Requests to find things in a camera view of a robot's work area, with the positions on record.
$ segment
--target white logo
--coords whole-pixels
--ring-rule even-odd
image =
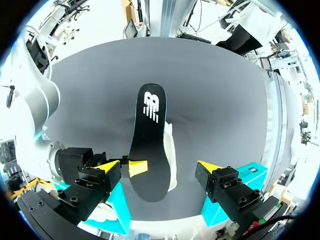
[[[159,111],[159,98],[157,95],[152,95],[150,92],[146,91],[144,93],[144,104],[146,106],[143,107],[143,114],[153,119],[156,123],[158,123],[159,115],[156,112]]]

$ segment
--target cable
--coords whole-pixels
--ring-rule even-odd
[[[251,0],[247,0],[247,1],[244,1],[243,3],[239,4],[238,6],[234,7],[233,9],[227,11],[224,15],[220,16],[217,20],[215,20],[213,23],[209,24],[208,26],[206,26],[205,28],[201,29],[200,31],[197,31],[197,33],[200,33],[202,32],[203,30],[207,29],[208,27],[210,27],[211,25],[215,24],[216,22],[218,22],[219,20],[223,19],[225,16],[227,16],[228,14],[231,14],[233,11],[241,8],[243,5],[246,5],[248,3],[250,3]]]
[[[281,221],[281,220],[286,220],[286,219],[295,219],[297,216],[294,215],[284,215],[284,216],[279,216],[279,217],[275,217],[267,222],[265,222],[264,224],[261,224],[260,226],[257,226],[255,229],[253,229],[252,231],[248,232],[245,235],[242,235],[241,237],[238,238],[238,240],[246,240],[248,238],[250,238],[252,235],[256,234],[257,232],[265,229],[266,227],[270,226],[270,225],[274,225],[277,222]]]
[[[48,62],[49,62],[49,77],[48,77],[48,80],[51,81],[51,78],[52,78],[52,62],[51,62],[51,57],[50,57],[50,53],[49,53],[49,49],[48,49],[48,46],[47,46],[47,43],[46,43],[46,39],[44,36],[42,36],[38,30],[36,30],[33,26],[30,26],[30,25],[26,25],[25,28],[30,28],[32,29],[36,36],[34,36],[34,38],[36,39],[37,36],[40,36],[40,39],[42,41],[42,44],[44,46],[44,49],[45,49],[45,53],[46,53],[46,56],[48,58]]]
[[[201,25],[201,18],[202,18],[202,0],[200,0],[200,4],[201,4],[201,10],[200,10],[200,22],[199,22],[199,27],[198,27],[198,30],[196,32],[199,31],[200,29],[200,25]]]

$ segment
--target black insole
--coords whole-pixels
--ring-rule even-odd
[[[170,185],[170,166],[164,148],[167,98],[157,84],[145,84],[138,93],[129,160],[147,160],[148,171],[130,178],[134,191],[147,202],[161,201]]]

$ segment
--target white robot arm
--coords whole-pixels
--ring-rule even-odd
[[[39,72],[26,47],[24,33],[11,49],[11,66],[16,91],[10,111],[17,163],[31,175],[61,182],[55,167],[55,155],[65,147],[58,141],[41,138],[46,120],[59,106],[60,92],[54,82]]]

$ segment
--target gray fabric surface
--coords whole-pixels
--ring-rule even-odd
[[[61,93],[47,122],[49,138],[66,147],[129,152],[136,98],[147,83],[167,96],[173,124],[177,187],[160,202],[141,200],[122,179],[133,220],[161,221],[201,213],[205,192],[195,179],[196,163],[220,166],[260,162],[267,131],[266,72],[214,45],[178,38],[134,38],[76,53],[53,66]]]

